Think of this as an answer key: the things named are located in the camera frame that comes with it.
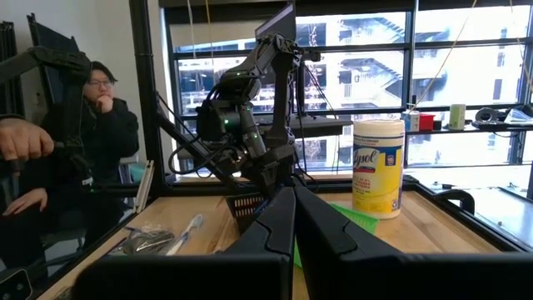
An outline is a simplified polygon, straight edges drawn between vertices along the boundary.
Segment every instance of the shelf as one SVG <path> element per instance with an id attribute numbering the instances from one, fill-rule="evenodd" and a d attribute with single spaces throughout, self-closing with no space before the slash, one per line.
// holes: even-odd
<path id="1" fill-rule="evenodd" d="M 497 129 L 478 129 L 471 125 L 466 125 L 464 130 L 432 130 L 432 131 L 419 131 L 419 132 L 406 132 L 406 135 L 423 135 L 423 134 L 446 134 L 446 133 L 508 133 L 508 132 L 525 132 L 533 131 L 533 127 L 509 127 L 509 128 L 497 128 Z"/>

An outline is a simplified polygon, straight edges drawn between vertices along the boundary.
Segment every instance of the dark hair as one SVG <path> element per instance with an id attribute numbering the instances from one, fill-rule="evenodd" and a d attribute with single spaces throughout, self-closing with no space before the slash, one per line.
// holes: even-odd
<path id="1" fill-rule="evenodd" d="M 111 71 L 109 71 L 109 69 L 103 65 L 103 63 L 101 62 L 91 62 L 91 67 L 92 67 L 92 71 L 94 70 L 98 70 L 98 71 L 102 71 L 104 72 L 104 74 L 106 74 L 107 78 L 109 78 L 109 81 L 111 83 L 116 83 L 118 80 L 113 76 L 113 74 L 111 73 Z"/>

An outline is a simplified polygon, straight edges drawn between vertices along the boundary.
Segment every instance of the hand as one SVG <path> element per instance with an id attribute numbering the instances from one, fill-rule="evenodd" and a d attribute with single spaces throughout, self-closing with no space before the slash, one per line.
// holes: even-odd
<path id="1" fill-rule="evenodd" d="M 48 195 L 47 191 L 40 187 L 34 188 L 30 192 L 25 193 L 19 199 L 13 201 L 6 211 L 2 214 L 3 216 L 9 216 L 10 214 L 18 214 L 23 212 L 26 208 L 31 207 L 33 204 L 41 203 L 39 210 L 42 212 L 47 206 Z"/>
<path id="2" fill-rule="evenodd" d="M 97 99 L 97 108 L 101 113 L 109 113 L 113 109 L 113 99 L 109 96 L 101 96 Z"/>
<path id="3" fill-rule="evenodd" d="M 53 151 L 53 140 L 44 129 L 26 120 L 0 120 L 0 150 L 4 160 L 46 156 Z"/>

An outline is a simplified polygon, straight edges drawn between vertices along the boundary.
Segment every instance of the red object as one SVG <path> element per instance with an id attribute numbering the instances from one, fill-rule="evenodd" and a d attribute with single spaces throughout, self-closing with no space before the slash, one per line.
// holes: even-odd
<path id="1" fill-rule="evenodd" d="M 429 113 L 420 114 L 420 131 L 432 131 L 433 130 L 433 118 L 435 115 Z"/>

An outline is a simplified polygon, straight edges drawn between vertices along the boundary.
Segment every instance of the toothbrush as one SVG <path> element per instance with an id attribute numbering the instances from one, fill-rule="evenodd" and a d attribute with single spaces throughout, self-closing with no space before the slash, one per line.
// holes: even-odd
<path id="1" fill-rule="evenodd" d="M 187 226 L 187 229 L 182 233 L 177 243 L 170 248 L 167 252 L 167 256 L 176 254 L 180 248 L 183 246 L 183 244 L 189 239 L 191 236 L 192 229 L 194 228 L 200 228 L 203 225 L 203 215 L 197 214 L 194 216 L 194 218 L 189 223 L 189 226 Z"/>

